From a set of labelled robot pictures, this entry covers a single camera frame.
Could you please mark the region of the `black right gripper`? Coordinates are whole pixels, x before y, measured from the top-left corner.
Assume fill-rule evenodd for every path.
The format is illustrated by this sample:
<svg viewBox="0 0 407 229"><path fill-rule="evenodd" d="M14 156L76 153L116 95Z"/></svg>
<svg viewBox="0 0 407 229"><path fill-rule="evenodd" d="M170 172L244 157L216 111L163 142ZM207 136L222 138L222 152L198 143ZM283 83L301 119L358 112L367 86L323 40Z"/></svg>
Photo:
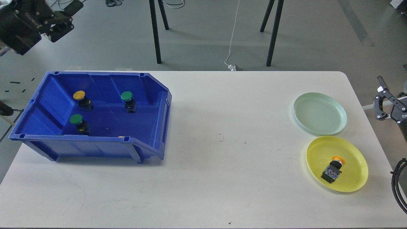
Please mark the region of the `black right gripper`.
<svg viewBox="0 0 407 229"><path fill-rule="evenodd" d="M406 88L397 98L389 92L387 84L381 76L378 76L377 79L380 86L377 89L378 95L374 97L375 119L384 120L390 117L396 123L403 124L407 120ZM385 99L393 105L390 115L383 111L383 102Z"/></svg>

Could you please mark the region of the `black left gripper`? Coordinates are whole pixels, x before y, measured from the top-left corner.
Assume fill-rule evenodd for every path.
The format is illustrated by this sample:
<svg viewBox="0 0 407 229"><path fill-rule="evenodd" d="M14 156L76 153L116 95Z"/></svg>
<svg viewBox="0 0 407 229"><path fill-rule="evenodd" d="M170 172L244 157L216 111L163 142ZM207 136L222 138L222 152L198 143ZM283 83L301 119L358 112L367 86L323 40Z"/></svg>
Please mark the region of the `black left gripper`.
<svg viewBox="0 0 407 229"><path fill-rule="evenodd" d="M45 0L2 0L0 10L1 55L12 50L25 55L42 35L55 43L74 29L72 16L83 8L72 0L55 11Z"/></svg>

